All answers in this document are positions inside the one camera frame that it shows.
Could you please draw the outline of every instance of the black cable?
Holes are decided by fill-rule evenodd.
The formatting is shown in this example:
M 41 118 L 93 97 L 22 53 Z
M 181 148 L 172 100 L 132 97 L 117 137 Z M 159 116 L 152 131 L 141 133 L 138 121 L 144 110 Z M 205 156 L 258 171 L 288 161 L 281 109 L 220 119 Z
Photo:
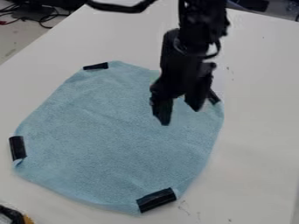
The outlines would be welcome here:
M 0 10 L 0 13 L 4 13 L 4 12 L 11 12 L 11 11 L 16 11 L 19 7 L 19 4 L 11 4 L 3 9 Z
M 4 13 L 4 14 L 0 15 L 0 17 L 7 16 L 7 15 L 11 15 L 12 13 L 13 13 L 13 12 Z M 1 21 L 2 23 L 0 23 L 0 25 L 11 25 L 11 24 L 13 24 L 13 23 L 16 23 L 18 20 L 23 20 L 23 21 L 25 21 L 25 18 L 24 18 L 24 17 L 17 18 L 17 19 L 15 19 L 15 20 L 10 21 L 10 22 Z
M 3 14 L 0 14 L 0 17 L 13 14 L 13 11 L 17 10 L 18 7 L 19 7 L 19 4 L 12 4 L 10 6 L 7 6 L 7 7 L 3 8 L 3 9 L 1 9 L 0 13 L 3 13 Z M 72 14 L 71 11 L 69 11 L 68 14 L 61 14 L 61 13 L 58 12 L 58 10 L 55 7 L 52 7 L 52 8 L 54 9 L 54 13 L 55 14 L 46 15 L 46 16 L 42 17 L 38 21 L 39 25 L 42 26 L 42 27 L 44 27 L 44 28 L 46 28 L 46 29 L 52 29 L 52 26 L 47 26 L 47 25 L 44 25 L 43 23 L 48 22 L 48 21 L 50 21 L 50 20 L 52 20 L 54 18 L 57 18 L 57 17 L 68 17 L 68 16 L 70 16 Z M 9 22 L 0 21 L 0 25 L 10 25 L 10 24 L 16 23 L 19 20 L 25 21 L 26 18 L 25 17 L 21 17 L 21 18 L 17 18 L 15 20 L 12 20 L 12 21 L 9 21 Z
M 72 14 L 71 11 L 69 11 L 68 14 L 60 14 L 60 13 L 57 11 L 56 8 L 53 7 L 53 9 L 54 9 L 55 14 L 46 15 L 46 16 L 42 17 L 42 18 L 38 21 L 38 23 L 39 23 L 39 25 L 40 25 L 41 27 L 44 27 L 44 28 L 46 28 L 46 29 L 52 29 L 52 28 L 53 28 L 52 26 L 47 26 L 47 25 L 44 25 L 43 23 L 48 22 L 48 21 L 50 21 L 50 20 L 52 20 L 52 19 L 54 19 L 54 18 L 57 18 L 57 17 L 68 17 L 69 15 Z

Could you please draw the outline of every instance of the black robotic end effector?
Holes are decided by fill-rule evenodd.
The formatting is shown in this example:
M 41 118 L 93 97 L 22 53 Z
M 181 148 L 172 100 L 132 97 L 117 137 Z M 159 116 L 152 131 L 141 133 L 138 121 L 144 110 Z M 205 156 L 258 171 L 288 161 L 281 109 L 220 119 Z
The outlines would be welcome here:
M 153 115 L 169 125 L 173 100 L 184 95 L 185 102 L 199 111 L 211 94 L 215 63 L 204 60 L 218 55 L 219 39 L 227 35 L 226 0 L 180 0 L 180 29 L 168 31 L 163 38 L 161 76 L 150 87 Z M 207 55 L 215 44 L 217 52 Z

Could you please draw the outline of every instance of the floor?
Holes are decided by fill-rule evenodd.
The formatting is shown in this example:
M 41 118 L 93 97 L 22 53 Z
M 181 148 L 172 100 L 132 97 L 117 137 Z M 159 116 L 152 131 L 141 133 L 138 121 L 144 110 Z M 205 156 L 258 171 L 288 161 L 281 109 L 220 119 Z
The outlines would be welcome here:
M 11 5 L 5 0 L 0 0 L 0 9 Z M 46 25 L 56 25 L 64 18 L 55 18 Z M 0 17 L 2 21 L 11 21 L 11 16 Z M 0 65 L 13 55 L 27 47 L 35 39 L 38 39 L 49 30 L 32 21 L 18 21 L 14 24 L 0 26 Z

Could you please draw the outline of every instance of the light blue towel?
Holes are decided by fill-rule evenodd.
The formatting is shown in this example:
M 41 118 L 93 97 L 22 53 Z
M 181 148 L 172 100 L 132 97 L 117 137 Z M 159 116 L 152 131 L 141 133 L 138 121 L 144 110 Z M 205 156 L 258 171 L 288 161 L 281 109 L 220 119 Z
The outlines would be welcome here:
M 175 101 L 171 124 L 152 115 L 158 71 L 109 62 L 80 70 L 17 128 L 25 179 L 69 198 L 139 214 L 136 200 L 172 188 L 180 198 L 205 166 L 223 122 L 221 102 L 195 113 Z

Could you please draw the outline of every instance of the white table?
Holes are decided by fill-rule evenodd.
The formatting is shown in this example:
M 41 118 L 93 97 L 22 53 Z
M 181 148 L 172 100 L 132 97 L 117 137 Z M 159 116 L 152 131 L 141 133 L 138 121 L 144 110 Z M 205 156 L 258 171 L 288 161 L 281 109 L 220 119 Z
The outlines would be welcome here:
M 225 78 L 226 121 L 183 199 L 139 218 L 85 206 L 19 178 L 8 146 L 20 122 L 82 66 L 123 60 L 158 69 L 162 36 L 177 26 L 174 0 L 140 15 L 84 6 L 0 66 L 0 199 L 44 224 L 290 223 L 299 176 L 299 25 L 235 10 L 229 18 L 215 73 Z

